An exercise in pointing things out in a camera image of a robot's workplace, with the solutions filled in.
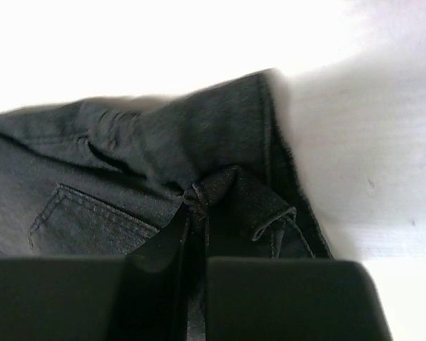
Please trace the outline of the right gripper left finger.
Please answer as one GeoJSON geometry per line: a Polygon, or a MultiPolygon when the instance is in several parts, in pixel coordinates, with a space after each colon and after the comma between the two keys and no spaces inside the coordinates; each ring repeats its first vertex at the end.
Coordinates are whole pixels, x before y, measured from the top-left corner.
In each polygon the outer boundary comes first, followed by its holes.
{"type": "Polygon", "coordinates": [[[0,340],[184,340],[190,218],[128,256],[0,256],[0,340]]]}

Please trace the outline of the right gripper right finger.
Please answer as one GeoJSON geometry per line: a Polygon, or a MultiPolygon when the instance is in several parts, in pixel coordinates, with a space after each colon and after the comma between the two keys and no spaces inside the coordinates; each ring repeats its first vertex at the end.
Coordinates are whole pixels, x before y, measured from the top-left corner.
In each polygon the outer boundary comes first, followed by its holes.
{"type": "Polygon", "coordinates": [[[228,213],[206,231],[208,340],[390,340],[374,282],[352,261],[314,258],[291,214],[251,227],[228,213]]]}

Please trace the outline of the black trousers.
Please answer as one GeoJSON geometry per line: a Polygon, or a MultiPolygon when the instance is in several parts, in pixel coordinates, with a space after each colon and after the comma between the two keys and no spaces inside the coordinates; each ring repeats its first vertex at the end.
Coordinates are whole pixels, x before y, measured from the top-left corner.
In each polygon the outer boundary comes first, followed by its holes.
{"type": "Polygon", "coordinates": [[[199,242],[328,259],[267,72],[165,104],[81,99],[0,113],[0,252],[129,254],[181,207],[199,242]]]}

